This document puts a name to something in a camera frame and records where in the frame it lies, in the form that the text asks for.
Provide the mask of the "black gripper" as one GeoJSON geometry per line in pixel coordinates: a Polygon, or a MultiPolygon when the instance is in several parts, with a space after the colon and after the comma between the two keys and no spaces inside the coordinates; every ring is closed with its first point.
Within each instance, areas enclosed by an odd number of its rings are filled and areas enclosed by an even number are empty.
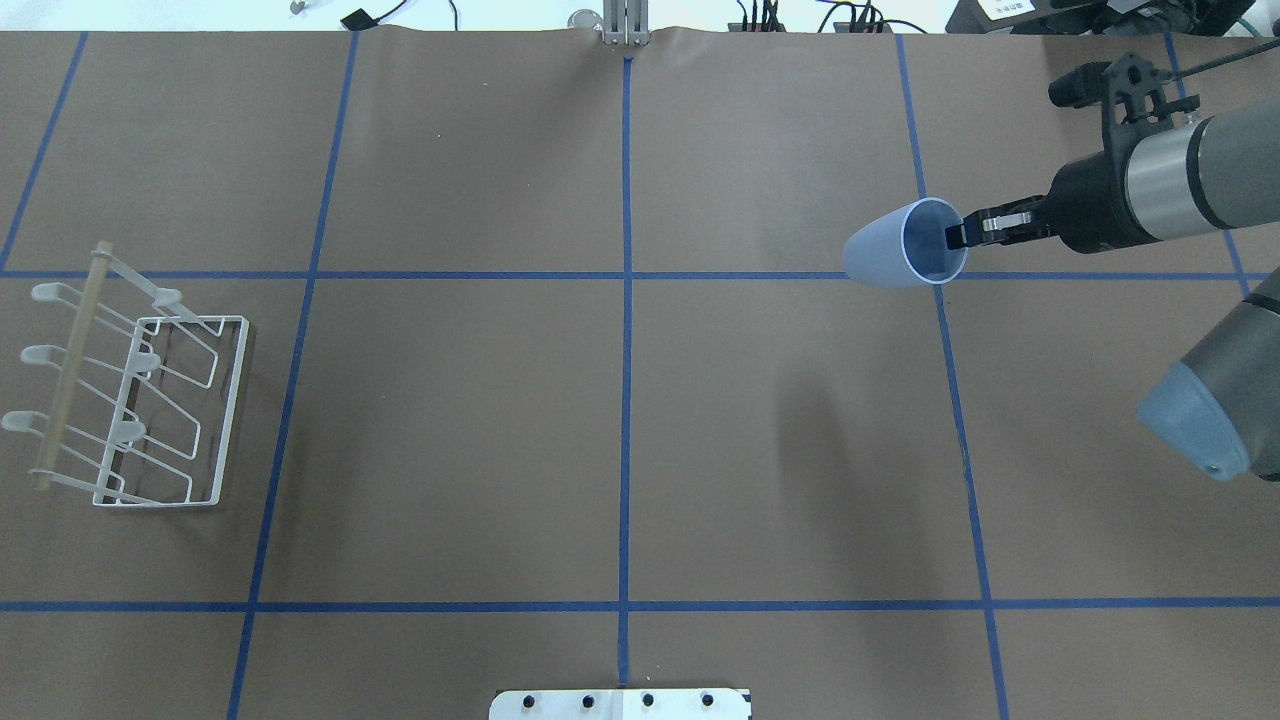
{"type": "Polygon", "coordinates": [[[986,208],[945,231],[947,250],[1009,246],[1059,237],[1079,254],[1143,245],[1143,229],[1126,199],[1125,152],[1097,152],[1062,167],[1037,205],[986,208]]]}

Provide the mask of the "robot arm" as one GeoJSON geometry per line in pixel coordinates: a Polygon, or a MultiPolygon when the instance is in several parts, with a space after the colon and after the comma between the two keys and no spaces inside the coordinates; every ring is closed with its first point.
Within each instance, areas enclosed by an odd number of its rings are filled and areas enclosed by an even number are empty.
{"type": "MultiPolygon", "coordinates": [[[[1097,254],[1277,222],[1277,100],[1175,127],[1103,124],[1105,149],[1065,165],[1050,192],[956,222],[954,250],[1059,238],[1097,254]]],[[[1277,274],[1238,293],[1189,275],[1083,279],[1055,288],[1030,278],[991,282],[1005,307],[964,307],[963,359],[1000,370],[1030,360],[1019,407],[1039,397],[1101,398],[1129,340],[1224,316],[1167,366],[1148,366],[1135,420],[1188,466],[1215,480],[1277,479],[1277,274]]]]}

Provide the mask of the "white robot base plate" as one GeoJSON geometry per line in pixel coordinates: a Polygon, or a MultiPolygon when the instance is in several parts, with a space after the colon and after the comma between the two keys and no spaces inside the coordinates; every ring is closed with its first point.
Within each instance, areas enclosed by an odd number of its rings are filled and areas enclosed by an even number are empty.
{"type": "Polygon", "coordinates": [[[605,688],[504,691],[489,719],[753,719],[749,691],[605,688]]]}

